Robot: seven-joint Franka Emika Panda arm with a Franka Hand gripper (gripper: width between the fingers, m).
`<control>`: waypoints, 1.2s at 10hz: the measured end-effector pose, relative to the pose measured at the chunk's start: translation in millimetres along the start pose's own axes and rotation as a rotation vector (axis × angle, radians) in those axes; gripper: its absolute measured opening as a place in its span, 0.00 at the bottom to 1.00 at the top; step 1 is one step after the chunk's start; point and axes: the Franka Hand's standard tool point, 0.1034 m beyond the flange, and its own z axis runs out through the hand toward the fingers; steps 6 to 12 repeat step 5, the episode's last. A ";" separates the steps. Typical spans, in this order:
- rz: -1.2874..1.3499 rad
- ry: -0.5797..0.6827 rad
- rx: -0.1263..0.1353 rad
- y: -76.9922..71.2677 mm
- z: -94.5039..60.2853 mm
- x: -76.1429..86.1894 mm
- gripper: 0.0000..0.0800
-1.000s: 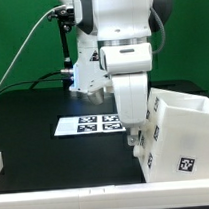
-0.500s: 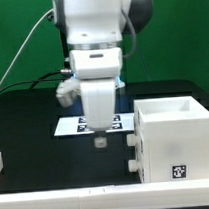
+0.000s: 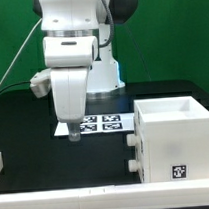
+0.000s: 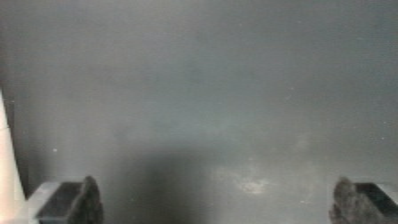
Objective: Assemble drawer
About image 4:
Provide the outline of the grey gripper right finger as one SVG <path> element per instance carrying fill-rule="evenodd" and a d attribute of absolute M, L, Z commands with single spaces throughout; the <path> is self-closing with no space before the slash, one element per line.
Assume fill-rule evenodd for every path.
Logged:
<path fill-rule="evenodd" d="M 340 178 L 330 219 L 331 224 L 398 224 L 398 200 L 376 182 Z"/>

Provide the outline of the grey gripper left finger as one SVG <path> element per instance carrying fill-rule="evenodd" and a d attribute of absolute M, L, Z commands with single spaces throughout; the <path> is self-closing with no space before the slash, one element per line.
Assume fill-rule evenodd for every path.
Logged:
<path fill-rule="evenodd" d="M 40 224 L 104 224 L 100 187 L 91 176 L 61 183 L 35 218 Z"/>

